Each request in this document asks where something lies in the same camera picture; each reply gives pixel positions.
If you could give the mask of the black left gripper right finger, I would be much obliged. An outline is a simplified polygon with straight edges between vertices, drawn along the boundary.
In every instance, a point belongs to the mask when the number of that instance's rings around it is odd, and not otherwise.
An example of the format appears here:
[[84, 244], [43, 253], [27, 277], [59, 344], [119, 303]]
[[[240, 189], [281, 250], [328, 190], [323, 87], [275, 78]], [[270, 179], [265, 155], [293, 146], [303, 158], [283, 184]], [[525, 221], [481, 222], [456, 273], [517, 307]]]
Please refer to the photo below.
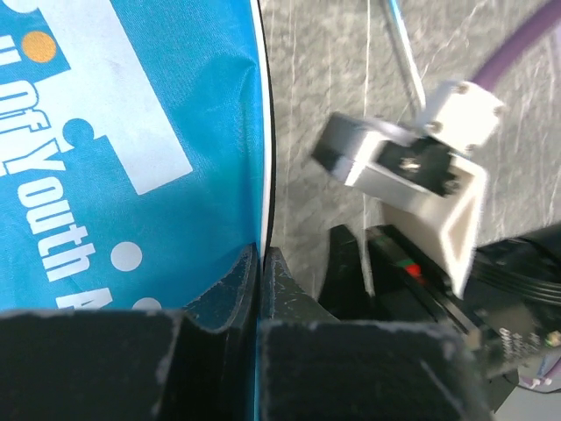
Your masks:
[[489, 420], [483, 378], [449, 327], [339, 321], [293, 279], [278, 248], [261, 281], [262, 420]]

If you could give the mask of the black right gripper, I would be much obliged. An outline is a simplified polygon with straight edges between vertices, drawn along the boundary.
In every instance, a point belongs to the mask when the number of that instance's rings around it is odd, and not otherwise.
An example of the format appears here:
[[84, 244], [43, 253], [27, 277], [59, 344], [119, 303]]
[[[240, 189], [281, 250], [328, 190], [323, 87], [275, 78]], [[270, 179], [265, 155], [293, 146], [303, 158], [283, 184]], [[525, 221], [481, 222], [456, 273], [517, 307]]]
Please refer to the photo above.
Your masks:
[[498, 409], [515, 389], [558, 396], [558, 363], [534, 375], [522, 367], [560, 354], [560, 227], [550, 225], [478, 247], [465, 291], [392, 225], [360, 246], [344, 225], [330, 230], [319, 303], [340, 320], [437, 323], [465, 340]]

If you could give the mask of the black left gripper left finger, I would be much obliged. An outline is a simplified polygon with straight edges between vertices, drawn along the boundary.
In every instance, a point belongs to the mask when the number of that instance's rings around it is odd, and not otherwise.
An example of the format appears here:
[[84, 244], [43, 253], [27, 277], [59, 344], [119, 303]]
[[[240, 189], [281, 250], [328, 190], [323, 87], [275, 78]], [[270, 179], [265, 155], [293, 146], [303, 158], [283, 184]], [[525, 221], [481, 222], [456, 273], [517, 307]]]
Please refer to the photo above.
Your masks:
[[259, 255], [179, 310], [1, 315], [4, 420], [250, 420]]

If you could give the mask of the blue sport racket bag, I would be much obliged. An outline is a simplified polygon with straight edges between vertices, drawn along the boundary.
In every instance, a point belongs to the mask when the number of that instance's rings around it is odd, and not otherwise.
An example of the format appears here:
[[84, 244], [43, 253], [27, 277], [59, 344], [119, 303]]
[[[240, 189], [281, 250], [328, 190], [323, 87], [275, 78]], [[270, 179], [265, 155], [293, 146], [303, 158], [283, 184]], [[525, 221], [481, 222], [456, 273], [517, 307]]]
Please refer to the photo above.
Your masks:
[[256, 1], [1, 4], [1, 307], [159, 309], [270, 237]]

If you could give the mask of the blue badminton racket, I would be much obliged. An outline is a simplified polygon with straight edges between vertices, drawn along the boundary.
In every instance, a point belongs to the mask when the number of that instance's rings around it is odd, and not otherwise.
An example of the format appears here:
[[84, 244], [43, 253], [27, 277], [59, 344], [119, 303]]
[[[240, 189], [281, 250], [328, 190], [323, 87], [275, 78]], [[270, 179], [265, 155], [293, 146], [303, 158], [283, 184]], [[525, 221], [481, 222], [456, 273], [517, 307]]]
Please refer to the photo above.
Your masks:
[[414, 116], [426, 106], [426, 92], [421, 73], [415, 62], [400, 2], [382, 0], [380, 5], [390, 26], [390, 41], [397, 53], [398, 67], [406, 85], [411, 114]]

